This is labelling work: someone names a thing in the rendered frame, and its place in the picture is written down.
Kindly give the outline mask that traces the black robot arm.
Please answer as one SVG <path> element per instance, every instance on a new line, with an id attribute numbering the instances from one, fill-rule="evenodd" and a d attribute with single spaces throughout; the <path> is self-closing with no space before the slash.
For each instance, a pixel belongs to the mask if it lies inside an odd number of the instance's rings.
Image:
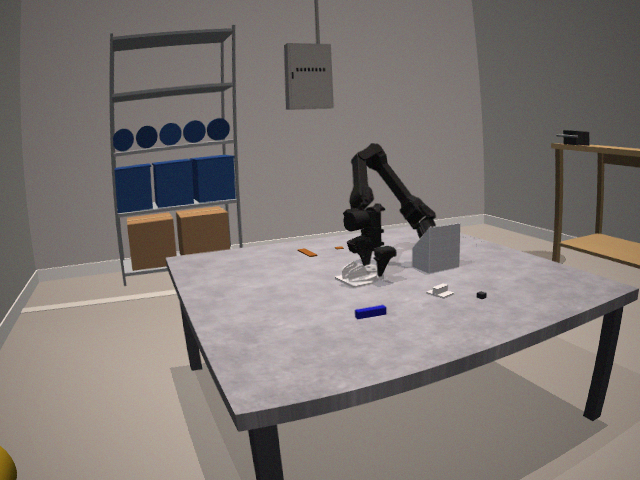
<path id="1" fill-rule="evenodd" d="M 387 155 L 380 144 L 371 143 L 365 150 L 357 152 L 351 159 L 351 164 L 354 180 L 354 188 L 350 195 L 351 209 L 346 209 L 343 212 L 344 227 L 348 231 L 381 226 L 381 211 L 385 210 L 385 208 L 379 203 L 368 207 L 374 197 L 372 189 L 368 186 L 367 167 L 377 171 L 390 187 L 392 193 L 401 203 L 399 212 L 413 229 L 417 229 L 416 232 L 419 239 L 429 227 L 436 227 L 434 222 L 436 218 L 435 212 L 424 204 L 419 197 L 412 195 L 408 191 L 388 164 Z M 420 220 L 422 221 L 419 222 Z M 358 253 L 365 248 L 372 249 L 371 236 L 368 233 L 365 236 L 362 231 L 361 236 L 347 241 L 347 245 L 349 251 L 353 253 Z"/>

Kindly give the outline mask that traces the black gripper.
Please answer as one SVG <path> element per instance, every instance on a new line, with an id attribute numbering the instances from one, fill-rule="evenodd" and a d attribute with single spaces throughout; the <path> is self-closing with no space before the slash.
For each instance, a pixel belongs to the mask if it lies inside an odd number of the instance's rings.
<path id="1" fill-rule="evenodd" d="M 374 251 L 375 257 L 373 258 L 376 261 L 377 274 L 378 277 L 382 276 L 390 259 L 397 256 L 397 250 L 391 246 L 383 246 L 384 242 L 381 242 L 381 233 L 384 233 L 384 229 L 381 229 L 381 226 L 375 228 L 366 227 L 364 229 L 361 229 L 361 232 L 362 231 L 364 232 L 365 236 L 366 233 L 371 236 L 372 249 L 365 248 L 359 251 L 357 254 L 360 255 L 363 266 L 368 266 L 371 263 L 371 258 Z"/>

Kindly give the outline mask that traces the brown flat rectangular plate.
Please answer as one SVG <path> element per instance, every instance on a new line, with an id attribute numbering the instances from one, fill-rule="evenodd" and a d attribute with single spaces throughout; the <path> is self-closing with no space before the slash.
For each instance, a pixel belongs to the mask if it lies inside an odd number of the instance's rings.
<path id="1" fill-rule="evenodd" d="M 301 253 L 303 253 L 303 254 L 305 254 L 305 255 L 309 256 L 309 257 L 317 256 L 317 254 L 315 254 L 315 253 L 313 253 L 313 252 L 311 252 L 311 251 L 309 251 L 309 250 L 307 250 L 307 249 L 305 249 L 305 248 L 304 248 L 304 249 L 297 249 L 297 250 L 298 250 L 299 252 L 301 252 Z"/>

